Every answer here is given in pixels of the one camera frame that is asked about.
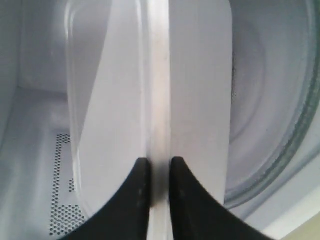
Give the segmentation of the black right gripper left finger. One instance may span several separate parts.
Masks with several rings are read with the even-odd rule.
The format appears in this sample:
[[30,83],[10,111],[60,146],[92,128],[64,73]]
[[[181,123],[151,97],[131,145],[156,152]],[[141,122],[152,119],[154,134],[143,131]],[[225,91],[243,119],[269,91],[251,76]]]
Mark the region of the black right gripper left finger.
[[146,240],[151,206],[151,164],[138,158],[115,195],[64,240]]

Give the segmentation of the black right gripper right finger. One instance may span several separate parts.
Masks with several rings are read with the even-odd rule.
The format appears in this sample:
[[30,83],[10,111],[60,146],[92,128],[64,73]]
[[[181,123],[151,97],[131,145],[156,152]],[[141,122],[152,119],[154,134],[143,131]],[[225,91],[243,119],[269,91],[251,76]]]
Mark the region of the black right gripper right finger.
[[171,160],[169,201],[175,240],[260,240],[262,234],[226,210],[182,157]]

